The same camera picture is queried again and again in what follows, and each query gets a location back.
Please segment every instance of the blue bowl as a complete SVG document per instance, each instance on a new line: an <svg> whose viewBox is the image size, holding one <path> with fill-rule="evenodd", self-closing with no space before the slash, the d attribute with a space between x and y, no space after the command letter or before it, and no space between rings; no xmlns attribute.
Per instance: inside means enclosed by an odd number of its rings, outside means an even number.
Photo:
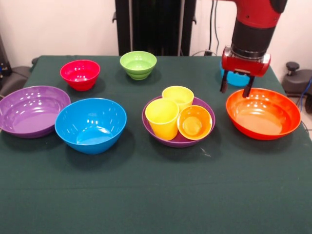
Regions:
<svg viewBox="0 0 312 234"><path fill-rule="evenodd" d="M126 112L118 103L89 98L65 107L56 119L55 130L73 149L95 155L116 143L126 122Z"/></svg>
<svg viewBox="0 0 312 234"><path fill-rule="evenodd" d="M223 77L224 69L222 63L220 63L221 77ZM228 72L228 83L234 86L245 86L249 82L249 77L246 75L240 75L238 73Z"/></svg>

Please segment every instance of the green tablecloth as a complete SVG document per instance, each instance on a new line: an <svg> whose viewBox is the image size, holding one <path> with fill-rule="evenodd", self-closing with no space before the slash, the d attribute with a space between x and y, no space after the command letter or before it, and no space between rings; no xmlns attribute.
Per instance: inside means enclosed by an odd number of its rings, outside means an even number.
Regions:
<svg viewBox="0 0 312 234"><path fill-rule="evenodd" d="M95 87L76 92L59 75L74 59L101 65ZM80 154L52 133L39 139L0 134L1 234L298 234L312 232L312 143L302 126L275 141L241 134L219 92L218 57L160 57L147 80L129 79L119 57L40 57L27 86L53 85L72 102L109 98L128 122L109 151ZM214 110L201 143L165 147L141 112L170 85L184 85ZM270 69L255 87L282 92Z"/></svg>

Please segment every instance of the white wall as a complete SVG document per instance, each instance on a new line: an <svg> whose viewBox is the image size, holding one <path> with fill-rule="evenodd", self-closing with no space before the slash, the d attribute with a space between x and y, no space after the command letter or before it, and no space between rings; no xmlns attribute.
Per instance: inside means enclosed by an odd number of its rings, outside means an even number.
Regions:
<svg viewBox="0 0 312 234"><path fill-rule="evenodd" d="M117 55L115 0L0 0L0 33L12 66L40 55Z"/></svg>
<svg viewBox="0 0 312 234"><path fill-rule="evenodd" d="M191 53L208 48L211 3L197 0ZM39 55L117 55L114 12L115 0L0 0L0 33L12 66L30 65ZM311 12L311 0L288 0L268 51L279 78L289 60L312 67ZM235 17L235 4L219 1L219 55L231 44Z"/></svg>
<svg viewBox="0 0 312 234"><path fill-rule="evenodd" d="M208 49L211 4L210 0L197 0L197 25L193 24L191 53ZM311 14L311 0L288 0L268 49L268 53L272 55L271 66L279 79L282 79L287 71L287 61L297 61L301 68L312 68ZM222 54L225 45L231 44L235 18L236 5L233 2L218 1L219 55ZM213 37L212 50L215 49L216 39Z"/></svg>

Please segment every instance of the red robot arm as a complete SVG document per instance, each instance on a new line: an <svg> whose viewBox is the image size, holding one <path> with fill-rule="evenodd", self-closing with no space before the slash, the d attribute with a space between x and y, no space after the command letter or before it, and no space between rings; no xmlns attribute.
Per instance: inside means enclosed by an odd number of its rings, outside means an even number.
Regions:
<svg viewBox="0 0 312 234"><path fill-rule="evenodd" d="M222 67L225 70L220 91L227 89L229 71L250 77L243 97L248 97L254 77L262 77L269 68L271 55L266 54L287 0L232 0L237 17L231 47L225 47Z"/></svg>

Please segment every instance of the green bowl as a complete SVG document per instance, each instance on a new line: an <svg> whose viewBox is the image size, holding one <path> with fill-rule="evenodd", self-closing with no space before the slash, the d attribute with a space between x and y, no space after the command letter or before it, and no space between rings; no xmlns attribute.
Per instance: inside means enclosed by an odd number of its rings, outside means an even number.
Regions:
<svg viewBox="0 0 312 234"><path fill-rule="evenodd" d="M147 78L156 63L156 57L145 51L132 51L120 58L120 64L123 69L135 80Z"/></svg>

